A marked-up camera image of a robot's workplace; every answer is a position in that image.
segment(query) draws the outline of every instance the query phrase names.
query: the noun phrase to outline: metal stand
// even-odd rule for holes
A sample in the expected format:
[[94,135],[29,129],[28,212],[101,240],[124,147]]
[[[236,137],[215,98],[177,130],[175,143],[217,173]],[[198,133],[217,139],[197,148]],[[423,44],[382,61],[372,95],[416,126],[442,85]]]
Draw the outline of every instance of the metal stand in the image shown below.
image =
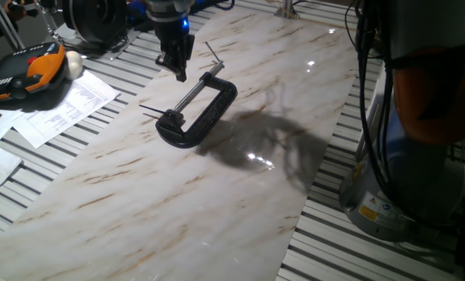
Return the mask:
[[289,11],[292,15],[295,16],[296,13],[292,9],[292,4],[293,4],[293,0],[283,0],[282,9],[277,10],[274,13],[274,16],[290,19],[291,16],[286,11]]
[[20,36],[17,34],[14,26],[11,23],[11,20],[7,17],[4,12],[4,9],[0,6],[0,29],[5,35],[9,45],[14,51],[19,51],[24,49],[24,44],[20,39]]

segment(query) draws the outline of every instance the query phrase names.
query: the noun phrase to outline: marble veining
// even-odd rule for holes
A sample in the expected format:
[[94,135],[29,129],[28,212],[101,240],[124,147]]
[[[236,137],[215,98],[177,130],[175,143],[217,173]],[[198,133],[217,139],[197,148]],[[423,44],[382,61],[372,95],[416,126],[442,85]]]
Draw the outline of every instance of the marble veining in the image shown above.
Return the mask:
[[[143,115],[213,66],[239,93],[198,148]],[[10,280],[273,280],[357,72],[345,30],[235,8],[197,34],[0,237]],[[187,128],[217,91],[183,111]]]

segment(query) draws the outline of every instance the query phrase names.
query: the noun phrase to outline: black c-clamp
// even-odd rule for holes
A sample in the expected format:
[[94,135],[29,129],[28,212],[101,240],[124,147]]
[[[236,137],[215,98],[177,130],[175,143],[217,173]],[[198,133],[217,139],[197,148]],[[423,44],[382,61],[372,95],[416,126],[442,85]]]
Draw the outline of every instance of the black c-clamp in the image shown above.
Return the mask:
[[162,139],[176,148],[192,148],[200,144],[238,95],[233,83],[214,77],[212,73],[206,72],[201,81],[205,87],[220,92],[188,131],[184,132],[181,128],[184,115],[173,109],[167,110],[156,122],[156,130]]

